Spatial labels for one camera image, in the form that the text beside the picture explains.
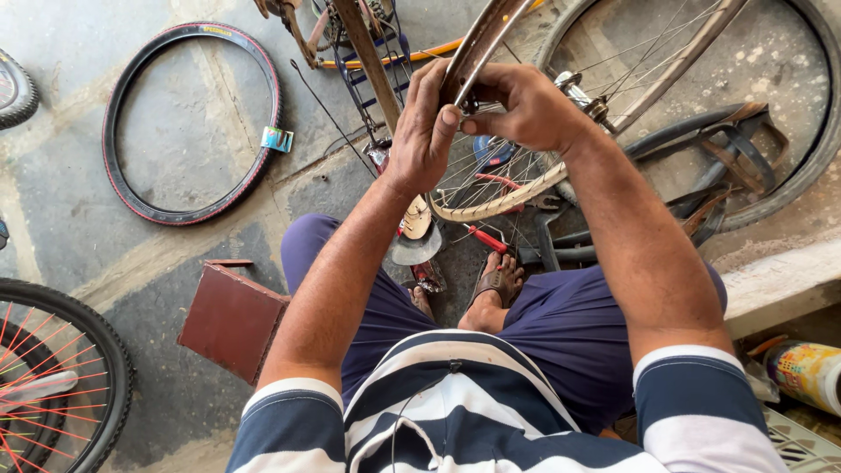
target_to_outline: screwdriver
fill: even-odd
[[[480,242],[493,248],[494,251],[496,251],[497,253],[505,254],[505,252],[508,251],[508,245],[506,245],[503,242],[500,242],[496,238],[493,238],[491,235],[485,233],[484,231],[479,230],[478,228],[476,228],[476,225],[468,225],[466,223],[462,223],[462,225],[464,225],[464,228],[468,229],[468,233],[473,233],[479,239]]]

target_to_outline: foot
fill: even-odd
[[[426,292],[420,287],[415,286],[414,289],[409,290],[409,296],[412,298],[412,304],[415,305],[421,312],[425,313],[429,318],[432,317],[432,308],[429,307],[429,300],[426,298]]]
[[[482,275],[499,268],[502,271],[505,282],[514,287],[516,293],[523,287],[523,268],[516,267],[516,260],[507,254],[503,257],[497,252],[488,256],[488,264],[484,267]],[[502,298],[495,290],[486,290],[476,296],[476,300],[468,308],[462,320],[458,322],[458,328],[472,330],[474,332],[499,333],[505,322],[505,314],[508,309],[502,308]]]

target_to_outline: colorful container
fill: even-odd
[[[786,340],[765,353],[764,364],[780,391],[841,416],[841,348]]]

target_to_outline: blue and white striped t-shirt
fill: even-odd
[[[661,348],[633,383],[642,447],[581,433],[537,366],[501,339],[424,332],[385,355],[344,416],[322,381],[260,389],[227,471],[787,471],[732,355]]]

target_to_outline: hand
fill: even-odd
[[[578,139],[587,139],[598,125],[581,112],[531,64],[488,64],[473,85],[479,100],[501,102],[506,113],[484,113],[462,123],[468,135],[502,136],[531,151],[562,155]]]
[[[405,108],[397,121],[383,178],[409,199],[432,190],[447,170],[461,116],[455,105],[436,114],[438,91],[449,62],[436,59],[412,74]]]

